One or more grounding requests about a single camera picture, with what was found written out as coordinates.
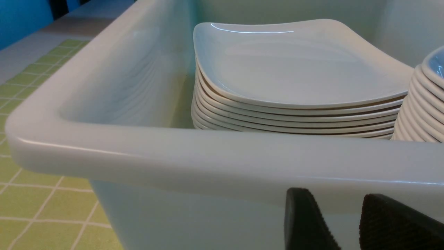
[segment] grout line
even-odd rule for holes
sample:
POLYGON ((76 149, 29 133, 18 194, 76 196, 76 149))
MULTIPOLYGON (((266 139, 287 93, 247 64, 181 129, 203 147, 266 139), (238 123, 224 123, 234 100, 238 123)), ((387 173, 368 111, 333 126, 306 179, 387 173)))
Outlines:
MULTIPOLYGON (((20 86, 20 87, 30 87, 34 82, 32 82, 30 85, 24 85, 24 84, 18 84, 18 83, 5 83, 3 85, 12 85, 12 86, 20 86)), ((13 97, 4 97, 3 99, 15 99, 13 97)))
POLYGON ((95 209, 97 208, 97 206, 99 205, 99 201, 96 201, 94 204, 94 207, 91 209, 91 212, 88 215, 88 218, 86 219, 86 221, 84 222, 84 224, 82 225, 82 228, 80 229, 79 234, 77 235, 77 238, 75 239, 74 243, 71 246, 71 250, 74 250, 75 247, 77 246, 77 244, 80 241, 80 238, 82 237, 83 232, 86 229, 87 223, 89 222, 89 220, 91 220, 92 215, 94 214, 95 209))
MULTIPOLYGON (((54 219, 42 219, 42 220, 33 220, 29 218, 20 218, 20 217, 2 217, 0 216, 0 221, 21 221, 21 222, 53 222, 53 223, 66 223, 66 224, 85 224, 83 221, 69 221, 69 220, 54 220, 54 219)), ((111 225, 105 223, 97 223, 97 222, 88 222, 86 223, 88 226, 100 226, 105 228, 111 228, 111 225)))
POLYGON ((20 101, 23 101, 24 99, 23 98, 9 98, 9 97, 0 97, 0 100, 9 100, 9 99, 13 99, 13 100, 20 100, 20 101))
POLYGON ((31 227, 33 221, 35 221, 37 219, 37 217, 40 215, 40 213, 43 211, 43 209, 45 208, 46 204, 48 203, 48 201, 51 199, 51 197, 53 196, 53 194, 56 192, 56 188, 60 185, 60 183, 63 180, 63 176, 60 177, 59 181, 57 182, 57 184, 55 185, 55 187, 52 189, 51 193, 48 195, 48 197, 46 198, 46 200, 43 202, 42 206, 40 206, 39 210, 37 211, 37 213, 34 215, 34 217, 32 218, 32 220, 26 225, 25 229, 23 229, 23 231, 11 242, 11 244, 8 247, 8 250, 12 250, 12 248, 14 247, 14 245, 16 244, 16 242, 26 233, 26 231, 31 227))
POLYGON ((19 176, 20 172, 22 172, 22 168, 20 168, 16 174, 14 174, 14 176, 9 180, 8 183, 5 184, 5 186, 0 189, 0 194, 3 194, 3 192, 5 191, 5 189, 12 184, 12 182, 17 178, 17 176, 19 176))
MULTIPOLYGON (((49 67, 44 73, 48 72, 48 71, 51 70, 52 68, 53 68, 53 66, 52 66, 52 67, 49 67)), ((19 95, 20 95, 25 89, 31 87, 31 85, 33 85, 33 84, 36 82, 36 80, 37 80, 38 78, 39 78, 39 77, 36 77, 36 78, 31 82, 31 84, 26 85, 22 90, 20 90, 19 92, 17 92, 17 93, 11 98, 11 99, 9 99, 9 100, 6 101, 5 103, 3 103, 3 105, 0 105, 0 109, 2 109, 3 107, 5 107, 6 105, 8 105, 8 104, 11 102, 11 100, 13 100, 13 98, 16 98, 17 96, 19 96, 19 95)))
MULTIPOLYGON (((0 182, 0 185, 9 185, 9 186, 16 186, 16 187, 47 188, 47 189, 54 188, 53 186, 46 186, 46 185, 16 184, 16 183, 9 183, 9 182, 0 182)), ((63 191, 84 192, 84 193, 93 193, 94 192, 91 189, 78 189, 78 188, 67 188, 67 187, 57 187, 56 189, 63 190, 63 191)))

